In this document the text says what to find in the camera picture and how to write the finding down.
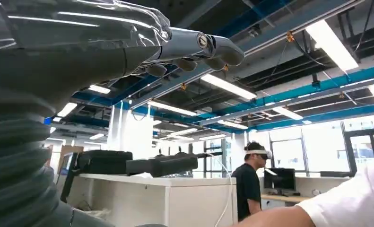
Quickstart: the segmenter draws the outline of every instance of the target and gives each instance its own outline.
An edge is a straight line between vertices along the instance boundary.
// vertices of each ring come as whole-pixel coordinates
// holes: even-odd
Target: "black equipment box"
[[[126,174],[129,160],[132,160],[131,152],[90,150],[79,153],[76,169],[84,174]]]

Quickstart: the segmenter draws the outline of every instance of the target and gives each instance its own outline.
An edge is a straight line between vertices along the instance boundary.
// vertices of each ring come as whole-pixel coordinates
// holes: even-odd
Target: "wooden desk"
[[[310,199],[310,197],[302,197],[302,196],[280,196],[280,195],[261,195],[262,199],[264,200],[276,200],[276,201],[283,201],[283,202],[294,202],[294,203],[300,203],[304,200]]]

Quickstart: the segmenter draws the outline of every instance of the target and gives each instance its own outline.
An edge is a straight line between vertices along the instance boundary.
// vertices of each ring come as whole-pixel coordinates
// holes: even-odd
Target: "metal screw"
[[[208,38],[205,35],[200,35],[198,36],[198,43],[201,48],[204,48],[208,45]]]

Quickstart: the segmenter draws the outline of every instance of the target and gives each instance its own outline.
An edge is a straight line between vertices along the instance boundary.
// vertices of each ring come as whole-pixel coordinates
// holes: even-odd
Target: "black t-shirt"
[[[261,187],[255,169],[245,163],[232,174],[237,180],[237,211],[238,220],[250,216],[248,199],[261,202]]]

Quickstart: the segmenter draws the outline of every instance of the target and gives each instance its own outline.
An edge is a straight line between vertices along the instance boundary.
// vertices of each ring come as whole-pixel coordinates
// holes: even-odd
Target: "white cable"
[[[214,156],[214,155],[212,155],[212,154],[210,154],[210,153],[206,153],[206,154],[209,155],[209,156],[212,156],[212,157],[216,157],[216,156]],[[223,218],[224,214],[226,213],[226,210],[227,210],[228,204],[229,204],[229,202],[230,202],[231,196],[233,195],[233,181],[232,181],[232,179],[231,179],[231,175],[230,175],[230,173],[228,172],[227,168],[223,165],[223,163],[222,163],[221,161],[219,161],[219,160],[217,160],[217,159],[216,159],[216,161],[217,161],[219,164],[221,164],[221,166],[223,167],[223,169],[224,169],[224,170],[226,171],[226,173],[227,173],[228,179],[230,180],[230,188],[229,188],[229,192],[230,192],[230,193],[229,193],[229,196],[227,197],[226,206],[225,206],[225,208],[224,208],[222,214],[220,215],[219,220],[217,220],[217,222],[216,222],[216,224],[215,224],[215,227],[218,226],[218,224],[220,223],[220,221],[221,221],[221,219]]]

